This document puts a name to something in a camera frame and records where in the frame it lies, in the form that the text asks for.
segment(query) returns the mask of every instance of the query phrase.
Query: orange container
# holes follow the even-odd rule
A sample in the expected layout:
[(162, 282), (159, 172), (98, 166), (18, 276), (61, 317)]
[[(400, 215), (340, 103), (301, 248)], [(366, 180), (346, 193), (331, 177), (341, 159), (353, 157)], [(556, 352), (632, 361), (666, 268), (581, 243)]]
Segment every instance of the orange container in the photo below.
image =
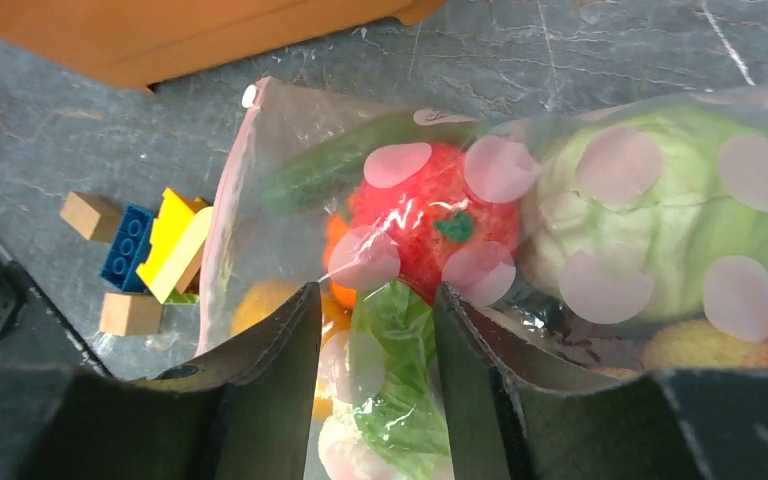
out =
[(148, 85), (445, 0), (0, 0), (0, 39), (112, 87)]

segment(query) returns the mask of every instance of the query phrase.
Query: blue object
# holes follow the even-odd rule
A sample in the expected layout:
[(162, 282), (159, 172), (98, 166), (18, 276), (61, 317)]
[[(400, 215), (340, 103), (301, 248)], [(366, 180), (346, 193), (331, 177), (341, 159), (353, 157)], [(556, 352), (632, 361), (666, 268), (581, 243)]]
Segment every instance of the blue object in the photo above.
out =
[(148, 258), (152, 222), (154, 212), (134, 204), (125, 208), (107, 260), (101, 268), (101, 278), (122, 292), (142, 293), (146, 289), (137, 275), (137, 266)]

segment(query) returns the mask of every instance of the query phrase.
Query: plastic bag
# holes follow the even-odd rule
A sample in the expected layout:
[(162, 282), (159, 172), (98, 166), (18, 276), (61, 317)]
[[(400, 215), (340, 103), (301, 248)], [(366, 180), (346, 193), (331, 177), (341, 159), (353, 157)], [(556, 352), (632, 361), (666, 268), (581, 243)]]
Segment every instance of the plastic bag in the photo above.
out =
[(453, 478), (442, 281), (608, 376), (768, 367), (768, 87), (503, 122), (253, 88), (205, 248), (199, 351), (321, 282), (322, 478)]

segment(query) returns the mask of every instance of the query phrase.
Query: cucumber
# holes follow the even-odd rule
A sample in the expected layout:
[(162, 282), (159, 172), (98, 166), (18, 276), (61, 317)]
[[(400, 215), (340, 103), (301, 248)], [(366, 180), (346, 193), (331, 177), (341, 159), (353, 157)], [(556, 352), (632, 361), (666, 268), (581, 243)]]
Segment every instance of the cucumber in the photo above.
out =
[(413, 111), (378, 117), (291, 158), (266, 179), (261, 203), (273, 213), (296, 212), (356, 187), (366, 157), (380, 147), (443, 142), (466, 148), (489, 128), (475, 121), (418, 125)]

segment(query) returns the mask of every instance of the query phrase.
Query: gray marble surface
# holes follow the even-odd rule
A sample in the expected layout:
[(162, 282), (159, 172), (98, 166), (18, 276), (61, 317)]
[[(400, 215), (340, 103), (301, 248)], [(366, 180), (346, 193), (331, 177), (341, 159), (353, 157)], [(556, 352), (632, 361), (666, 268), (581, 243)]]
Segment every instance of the gray marble surface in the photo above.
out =
[(768, 0), (451, 0), (160, 85), (115, 91), (0, 42), (0, 239), (116, 375), (195, 350), (195, 308), (163, 333), (99, 334), (104, 245), (58, 211), (69, 190), (157, 207), (212, 199), (255, 79), (485, 117), (574, 114), (688, 90), (768, 83)]

